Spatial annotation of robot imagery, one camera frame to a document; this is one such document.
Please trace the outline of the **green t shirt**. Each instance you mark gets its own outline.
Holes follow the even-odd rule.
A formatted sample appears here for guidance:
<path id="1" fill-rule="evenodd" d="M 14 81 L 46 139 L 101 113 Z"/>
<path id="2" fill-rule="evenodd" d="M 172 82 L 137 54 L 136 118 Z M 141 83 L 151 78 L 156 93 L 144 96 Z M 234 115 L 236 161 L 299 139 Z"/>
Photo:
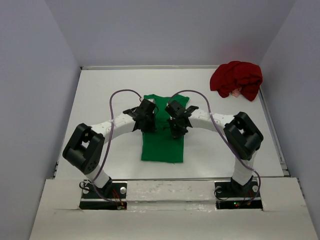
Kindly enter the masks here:
<path id="1" fill-rule="evenodd" d="M 184 161 L 184 138 L 173 138 L 168 122 L 170 115 L 165 111 L 170 98 L 155 94 L 145 95 L 144 98 L 153 99 L 158 109 L 155 115 L 156 131 L 142 134 L 141 160 L 171 164 L 182 163 Z"/>

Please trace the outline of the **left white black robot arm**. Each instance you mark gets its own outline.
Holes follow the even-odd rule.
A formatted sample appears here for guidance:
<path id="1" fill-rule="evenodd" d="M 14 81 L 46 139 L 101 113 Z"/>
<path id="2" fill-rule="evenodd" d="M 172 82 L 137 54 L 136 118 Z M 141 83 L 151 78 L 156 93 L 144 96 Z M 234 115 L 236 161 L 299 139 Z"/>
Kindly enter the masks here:
<path id="1" fill-rule="evenodd" d="M 139 106 L 124 110 L 111 120 L 92 126 L 81 123 L 75 128 L 62 156 L 85 175 L 97 196 L 106 199 L 112 190 L 112 178 L 100 164 L 104 145 L 136 130 L 154 133 L 157 108 L 154 99 L 143 99 Z"/>

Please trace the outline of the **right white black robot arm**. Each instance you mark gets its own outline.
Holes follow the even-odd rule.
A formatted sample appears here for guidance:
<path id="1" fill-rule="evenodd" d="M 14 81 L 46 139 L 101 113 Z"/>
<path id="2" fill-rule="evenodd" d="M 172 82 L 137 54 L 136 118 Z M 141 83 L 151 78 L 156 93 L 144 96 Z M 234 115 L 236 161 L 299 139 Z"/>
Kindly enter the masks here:
<path id="1" fill-rule="evenodd" d="M 183 137 L 188 128 L 218 133 L 235 156 L 235 164 L 227 190 L 241 197 L 250 190 L 254 160 L 264 137 L 245 112 L 236 115 L 211 113 L 197 106 L 188 108 L 174 100 L 165 111 L 169 114 L 170 131 L 174 139 Z"/>

